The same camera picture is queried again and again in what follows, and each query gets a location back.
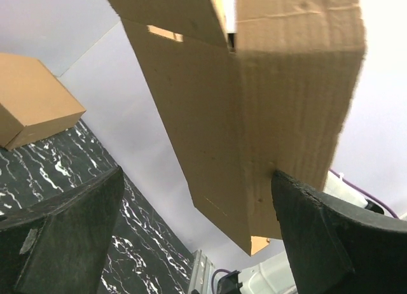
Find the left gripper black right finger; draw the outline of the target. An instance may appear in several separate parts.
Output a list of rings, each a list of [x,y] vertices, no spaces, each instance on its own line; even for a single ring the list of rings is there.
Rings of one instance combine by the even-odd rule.
[[[275,171],[273,205],[298,293],[406,293],[406,222]]]

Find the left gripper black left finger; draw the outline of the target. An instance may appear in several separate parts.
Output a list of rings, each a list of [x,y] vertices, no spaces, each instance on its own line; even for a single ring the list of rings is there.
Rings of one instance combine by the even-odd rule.
[[[1,216],[1,293],[96,293],[124,193],[115,167]]]

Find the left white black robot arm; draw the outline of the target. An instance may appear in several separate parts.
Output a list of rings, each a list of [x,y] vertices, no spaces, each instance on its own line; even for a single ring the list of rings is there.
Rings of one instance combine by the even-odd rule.
[[[406,222],[272,177],[283,255],[227,273],[218,293],[405,293]],[[2,293],[96,293],[124,193],[120,167],[1,217]]]

